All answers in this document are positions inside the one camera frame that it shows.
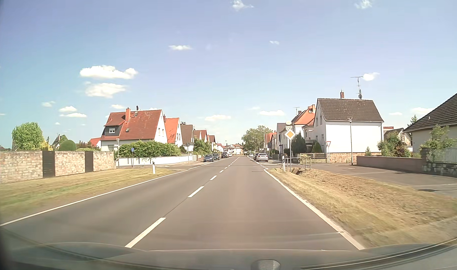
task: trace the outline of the metal fence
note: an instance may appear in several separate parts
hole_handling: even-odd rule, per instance
[[[457,163],[457,148],[432,149],[427,158],[431,162]]]

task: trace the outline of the grass verge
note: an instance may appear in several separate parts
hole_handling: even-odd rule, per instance
[[[366,247],[457,237],[456,198],[319,169],[269,172]]]
[[[0,184],[0,223],[173,173],[111,169]]]

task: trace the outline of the dark car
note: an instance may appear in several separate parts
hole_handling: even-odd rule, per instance
[[[203,157],[203,162],[213,162],[213,156],[212,154],[205,155]]]

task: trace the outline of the road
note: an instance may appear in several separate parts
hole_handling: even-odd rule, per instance
[[[25,245],[21,237],[37,243],[95,242],[142,250],[356,250],[264,171],[273,166],[246,156],[192,164],[177,174],[0,229],[9,249]]]

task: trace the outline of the traffic sign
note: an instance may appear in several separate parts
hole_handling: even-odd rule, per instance
[[[289,131],[287,131],[287,132],[285,133],[285,136],[286,136],[287,138],[289,138],[290,140],[292,140],[292,139],[295,137],[295,132],[289,130]]]

